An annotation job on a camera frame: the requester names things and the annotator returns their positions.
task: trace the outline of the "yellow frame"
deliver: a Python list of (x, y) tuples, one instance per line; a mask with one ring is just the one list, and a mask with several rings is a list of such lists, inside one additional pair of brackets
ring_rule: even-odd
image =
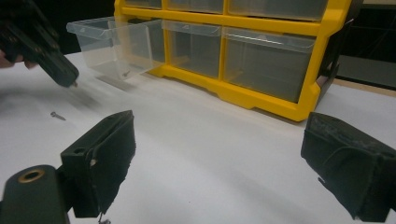
[(248, 90), (222, 81), (225, 52), (224, 38), (221, 39), (219, 79), (204, 77), (192, 72), (175, 68), (169, 64), (169, 45), (167, 32), (164, 30), (165, 65), (150, 71), (158, 77), (174, 77), (188, 83), (213, 91), (224, 101), (247, 109), (257, 107), (279, 116), (301, 121), (307, 119), (318, 103), (320, 87), (316, 80), (318, 71), (327, 48), (329, 38), (341, 30), (352, 0), (329, 0), (321, 21), (286, 21), (232, 16), (227, 12), (229, 0), (224, 0), (222, 15), (172, 11), (167, 9), (167, 0), (162, 0), (162, 9), (127, 7), (125, 0), (116, 0), (115, 16), (161, 18), (165, 20), (211, 23), (221, 26), (248, 28), (264, 32), (288, 33), (315, 36), (316, 42), (312, 51), (303, 88), (298, 103), (279, 99), (264, 93)]

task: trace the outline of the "small screw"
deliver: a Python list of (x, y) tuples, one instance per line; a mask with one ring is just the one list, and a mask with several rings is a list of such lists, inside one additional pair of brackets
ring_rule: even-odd
[(54, 117), (54, 118), (57, 118), (57, 119), (66, 120), (64, 117), (58, 115), (58, 114), (55, 113), (55, 112), (51, 112), (50, 115), (51, 115), (52, 117)]

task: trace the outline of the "plastic drawer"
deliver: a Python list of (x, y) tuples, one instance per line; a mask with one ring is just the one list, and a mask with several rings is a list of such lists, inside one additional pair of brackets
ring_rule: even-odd
[(221, 27), (163, 21), (168, 31), (170, 64), (207, 77), (219, 76)]
[(146, 8), (162, 8), (161, 0), (126, 0), (127, 6), (130, 7), (146, 7)]
[(222, 14), (223, 0), (169, 0), (168, 9)]
[(103, 75), (124, 80), (163, 63), (163, 48), (151, 44), (163, 43), (161, 20), (131, 24), (108, 17), (66, 27), (77, 35), (87, 66)]
[(302, 21), (320, 21), (328, 0), (230, 0), (229, 13)]
[(223, 28), (224, 81), (297, 103), (315, 38)]

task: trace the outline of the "white table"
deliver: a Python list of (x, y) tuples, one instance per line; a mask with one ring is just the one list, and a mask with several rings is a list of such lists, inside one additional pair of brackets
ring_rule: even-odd
[[(80, 71), (77, 89), (57, 86), (39, 67), (0, 70), (0, 192), (24, 168), (59, 167), (60, 153), (93, 125), (132, 109), (137, 150), (105, 215), (112, 223), (359, 223), (301, 158), (305, 122), (151, 75), (121, 90), (95, 78), (80, 53), (68, 57)], [(332, 85), (317, 111), (396, 148), (393, 97)], [(96, 223), (69, 216), (74, 224)], [(387, 223), (395, 221), (391, 212)]]

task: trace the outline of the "metal bolt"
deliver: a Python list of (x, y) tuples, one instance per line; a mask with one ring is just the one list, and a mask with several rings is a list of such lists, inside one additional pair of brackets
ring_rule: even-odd
[(55, 112), (51, 112), (50, 115), (51, 115), (53, 118), (57, 118), (57, 119), (61, 119), (61, 120), (66, 120), (64, 117), (58, 115), (58, 114), (55, 113)]

